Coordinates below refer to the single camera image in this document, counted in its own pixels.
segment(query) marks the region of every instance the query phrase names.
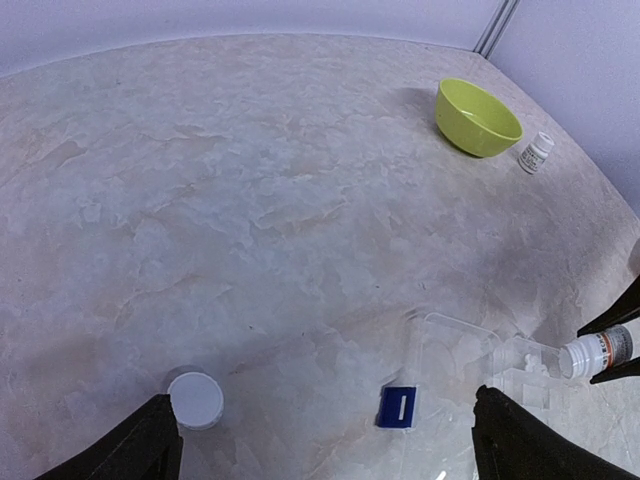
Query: marble tabletop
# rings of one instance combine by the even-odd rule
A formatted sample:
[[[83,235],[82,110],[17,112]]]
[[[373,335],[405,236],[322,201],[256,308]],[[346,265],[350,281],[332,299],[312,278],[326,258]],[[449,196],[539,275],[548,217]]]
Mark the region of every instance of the marble tabletop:
[[[449,76],[523,141],[448,144]],[[515,159],[541,129],[556,147],[531,176]],[[409,312],[559,346],[640,274],[619,193],[469,52],[268,35],[98,53],[0,79],[0,146],[1,478],[83,450],[187,364],[226,410],[183,432],[182,478],[399,478],[373,416]],[[640,474],[637,382],[573,388],[559,429]]]

